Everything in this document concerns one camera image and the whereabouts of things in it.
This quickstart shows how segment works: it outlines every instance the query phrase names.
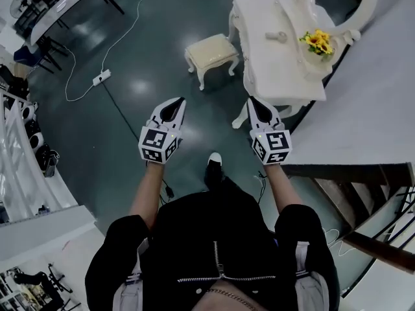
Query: glossy floor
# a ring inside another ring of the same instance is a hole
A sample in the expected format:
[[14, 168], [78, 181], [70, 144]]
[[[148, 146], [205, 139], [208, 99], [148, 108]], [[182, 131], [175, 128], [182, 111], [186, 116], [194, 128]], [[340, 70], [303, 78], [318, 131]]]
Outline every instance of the glossy floor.
[[[63, 17], [70, 30], [54, 25], [48, 32], [77, 58], [67, 91], [69, 99], [90, 87], [100, 73], [106, 51], [136, 18], [138, 0], [116, 1], [124, 16], [103, 0], [82, 0]], [[184, 60], [188, 45], [228, 33], [231, 7], [232, 0], [145, 0], [136, 27], [110, 51], [104, 64], [104, 69], [112, 72], [106, 86], [136, 135], [159, 103], [186, 98], [184, 141], [165, 172], [177, 198], [205, 189], [203, 174], [212, 151], [222, 154], [225, 172], [243, 190], [257, 198], [261, 189], [254, 176], [263, 169], [250, 148], [249, 127], [231, 127], [248, 98], [242, 82], [243, 63], [234, 77], [229, 76], [228, 65], [208, 71], [206, 88], [200, 91], [197, 77], [187, 72]], [[40, 103], [38, 118], [46, 141], [61, 155], [61, 175], [105, 233], [115, 219], [128, 213], [145, 163], [134, 134], [103, 86], [93, 87], [82, 100], [66, 101], [64, 89], [73, 57], [54, 56], [63, 71], [51, 75], [36, 69], [29, 76], [32, 100]], [[327, 230], [342, 228], [337, 213], [312, 183], [302, 178], [292, 182]], [[269, 187], [260, 206], [265, 222], [273, 229], [278, 214]]]

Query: jacket sleeve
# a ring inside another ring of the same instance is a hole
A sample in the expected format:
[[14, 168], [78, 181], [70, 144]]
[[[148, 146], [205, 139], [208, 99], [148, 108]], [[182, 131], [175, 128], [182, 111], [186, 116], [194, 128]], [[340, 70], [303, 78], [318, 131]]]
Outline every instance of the jacket sleeve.
[[305, 267], [307, 271], [318, 272], [326, 280], [329, 289], [329, 309], [337, 310], [340, 303], [337, 269], [315, 211], [305, 205], [286, 206], [277, 219], [275, 232], [279, 250], [291, 273], [296, 271], [297, 243], [309, 243]]
[[131, 274], [137, 262], [137, 248], [148, 236], [149, 230], [139, 215], [112, 223], [85, 276], [91, 311], [112, 310], [114, 293]]

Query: zipper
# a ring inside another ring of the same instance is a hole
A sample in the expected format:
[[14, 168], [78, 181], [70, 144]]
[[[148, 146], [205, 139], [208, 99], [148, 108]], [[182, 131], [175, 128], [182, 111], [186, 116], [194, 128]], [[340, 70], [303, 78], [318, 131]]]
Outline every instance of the zipper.
[[195, 282], [195, 281], [218, 281], [220, 279], [226, 279], [230, 281], [257, 281], [257, 280], [266, 280], [266, 279], [275, 279], [275, 275], [264, 275], [262, 277], [228, 277], [225, 275], [224, 266], [219, 262], [219, 252], [218, 252], [218, 242], [213, 241], [213, 246], [215, 250], [215, 263], [216, 268], [218, 269], [218, 277], [199, 277], [199, 278], [186, 278], [178, 279], [177, 282]]

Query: mirror frame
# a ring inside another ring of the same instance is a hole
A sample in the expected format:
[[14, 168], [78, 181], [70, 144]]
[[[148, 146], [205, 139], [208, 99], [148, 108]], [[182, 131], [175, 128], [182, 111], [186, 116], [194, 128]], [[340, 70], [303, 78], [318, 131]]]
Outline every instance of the mirror frame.
[[332, 36], [342, 35], [348, 30], [361, 30], [371, 19], [377, 4], [377, 0], [362, 0], [359, 7], [347, 21], [337, 25], [334, 28], [327, 28], [318, 24], [315, 12], [315, 0], [306, 1], [307, 2], [304, 4], [306, 13], [308, 13], [309, 19], [313, 23], [314, 27], [316, 29], [321, 29]]

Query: black jacket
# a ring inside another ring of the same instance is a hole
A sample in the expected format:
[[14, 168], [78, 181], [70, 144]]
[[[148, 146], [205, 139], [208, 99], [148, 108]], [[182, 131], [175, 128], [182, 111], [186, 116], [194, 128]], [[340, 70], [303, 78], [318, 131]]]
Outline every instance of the black jacket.
[[233, 188], [164, 205], [152, 233], [140, 216], [119, 219], [110, 226], [86, 275], [89, 309], [112, 309], [115, 291], [136, 263], [137, 247], [149, 237], [150, 247], [140, 257], [144, 311], [191, 310], [218, 279], [217, 263], [225, 279], [268, 310], [297, 310], [299, 240], [310, 242], [307, 269], [324, 276], [330, 310], [337, 310], [337, 272], [316, 213], [290, 205], [280, 214], [275, 232], [267, 229], [256, 201]]

